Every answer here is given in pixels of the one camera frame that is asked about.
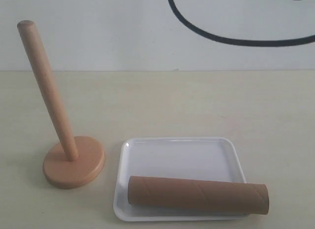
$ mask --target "wooden dowel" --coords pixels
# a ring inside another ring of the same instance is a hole
[[[21,21],[17,27],[64,153],[69,161],[75,161],[79,157],[78,150],[36,24]]]

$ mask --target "wooden paper towel holder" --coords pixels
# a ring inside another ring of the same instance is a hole
[[[103,147],[92,137],[73,137],[36,24],[33,21],[21,21],[17,27],[60,140],[44,159],[44,175],[49,183],[58,188],[72,189],[83,186],[92,181],[103,169],[105,163]]]

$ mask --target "plastic tray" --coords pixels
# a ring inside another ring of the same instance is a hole
[[[124,221],[230,220],[247,216],[130,205],[127,186],[132,175],[246,183],[235,148],[225,138],[166,137],[126,141],[120,156],[114,211]]]

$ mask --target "wall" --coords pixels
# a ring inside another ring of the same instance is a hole
[[[315,34],[315,0],[174,0],[196,26],[241,39]],[[315,68],[315,43],[217,43],[179,22],[167,0],[0,0],[0,70],[30,70],[16,24],[37,23],[54,70]]]

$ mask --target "brown cardboard tube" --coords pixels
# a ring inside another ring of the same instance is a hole
[[[193,209],[216,213],[268,214],[265,185],[131,176],[133,205]]]

